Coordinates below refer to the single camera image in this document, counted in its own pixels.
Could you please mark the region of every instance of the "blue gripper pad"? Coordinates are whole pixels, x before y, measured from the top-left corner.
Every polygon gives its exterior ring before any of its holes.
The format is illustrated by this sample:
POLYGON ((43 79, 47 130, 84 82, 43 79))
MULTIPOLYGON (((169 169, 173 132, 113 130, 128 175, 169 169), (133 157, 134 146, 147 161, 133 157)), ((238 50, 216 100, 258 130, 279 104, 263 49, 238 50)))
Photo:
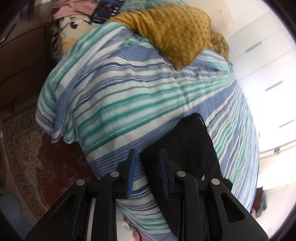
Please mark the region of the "blue gripper pad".
POLYGON ((167 175, 167 172, 165 170, 165 164, 163 162, 163 159, 160 155, 160 158, 159 158, 159 166, 160 166, 160 174, 161 174, 161 180, 162 180, 162 183, 163 183, 163 193, 165 194, 165 197, 167 198, 170 191, 169 191, 169 180, 168 180, 168 175, 167 175))
POLYGON ((128 160, 130 161, 130 169, 126 184, 126 197, 129 198, 133 190, 133 180, 136 169, 137 154, 135 149, 130 149, 128 153, 128 160))

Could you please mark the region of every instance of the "brown wooden furniture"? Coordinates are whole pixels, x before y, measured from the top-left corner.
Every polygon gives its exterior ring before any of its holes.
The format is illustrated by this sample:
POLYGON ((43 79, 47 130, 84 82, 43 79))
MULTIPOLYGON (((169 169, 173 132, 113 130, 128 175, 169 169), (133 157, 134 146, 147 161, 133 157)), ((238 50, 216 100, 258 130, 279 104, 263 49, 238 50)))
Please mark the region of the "brown wooden furniture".
POLYGON ((26 7, 0 37, 7 36, 0 44, 0 110, 40 91, 54 67, 49 41, 52 2, 26 7))
POLYGON ((4 188, 5 183, 6 183, 6 165, 5 165, 4 154, 0 146, 0 190, 4 188))

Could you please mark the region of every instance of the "mustard yellow minky blanket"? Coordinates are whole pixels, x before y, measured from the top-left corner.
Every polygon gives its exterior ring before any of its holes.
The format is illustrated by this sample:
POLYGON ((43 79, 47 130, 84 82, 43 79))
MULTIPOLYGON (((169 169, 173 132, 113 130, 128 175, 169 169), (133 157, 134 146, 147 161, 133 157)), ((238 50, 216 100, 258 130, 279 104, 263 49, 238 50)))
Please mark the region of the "mustard yellow minky blanket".
POLYGON ((175 4, 122 13, 108 21, 122 23, 148 38, 176 69, 192 63, 207 47, 211 31, 205 12, 175 4))

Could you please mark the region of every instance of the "rug border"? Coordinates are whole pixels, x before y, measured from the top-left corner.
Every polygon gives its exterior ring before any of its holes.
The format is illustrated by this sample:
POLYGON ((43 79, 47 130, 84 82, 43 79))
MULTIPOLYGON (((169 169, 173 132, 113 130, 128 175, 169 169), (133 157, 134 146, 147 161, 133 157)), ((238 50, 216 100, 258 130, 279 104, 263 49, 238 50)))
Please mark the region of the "rug border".
MULTIPOLYGON (((23 109, 20 109, 18 111, 16 111, 15 113, 13 113, 11 116, 7 117, 6 119, 3 120, 2 122, 2 129, 3 126, 5 125, 8 125, 9 123, 11 123, 13 120, 17 119, 17 116, 20 116, 21 113, 23 112, 28 112, 29 110, 32 110, 33 108, 36 108, 37 107, 37 103, 34 103, 34 104, 31 104, 29 106, 26 106, 25 108, 23 109)), ((9 163, 9 167, 10 167, 10 170, 11 170, 11 173, 13 175, 13 179, 14 181, 16 180, 16 174, 15 174, 15 171, 14 169, 11 167, 11 163, 9 161, 9 158, 10 158, 10 155, 7 154, 7 149, 8 149, 8 146, 7 146, 7 141, 5 141, 5 138, 4 138, 4 132, 3 132, 3 139, 4 139, 4 145, 5 145, 5 152, 6 152, 6 156, 7 156, 7 159, 8 159, 8 163, 9 163)), ((22 191, 22 188, 19 184, 19 182, 15 181, 15 184, 19 190, 19 192, 21 193, 22 197, 24 196, 24 193, 22 191)), ((39 219, 39 216, 34 212, 34 209, 33 207, 31 206, 31 203, 26 199, 26 198, 23 198, 25 200, 25 203, 28 205, 29 209, 31 210, 31 212, 33 213, 34 217, 38 220, 39 219)))

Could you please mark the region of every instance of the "bed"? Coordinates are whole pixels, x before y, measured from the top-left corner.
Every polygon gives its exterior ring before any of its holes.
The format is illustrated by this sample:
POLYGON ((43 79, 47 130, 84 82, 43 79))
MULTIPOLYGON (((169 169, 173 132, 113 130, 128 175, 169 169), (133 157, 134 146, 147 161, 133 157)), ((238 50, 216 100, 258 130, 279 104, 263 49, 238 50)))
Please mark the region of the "bed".
MULTIPOLYGON (((147 38, 121 23, 105 23, 79 38, 45 82, 37 122, 52 141, 78 141, 97 178, 116 169, 177 122, 200 113, 232 193, 251 209, 259 149, 255 126, 232 65, 206 48, 176 71, 147 38)), ((149 240, 176 240, 167 226, 139 156, 130 199, 117 200, 149 240)))

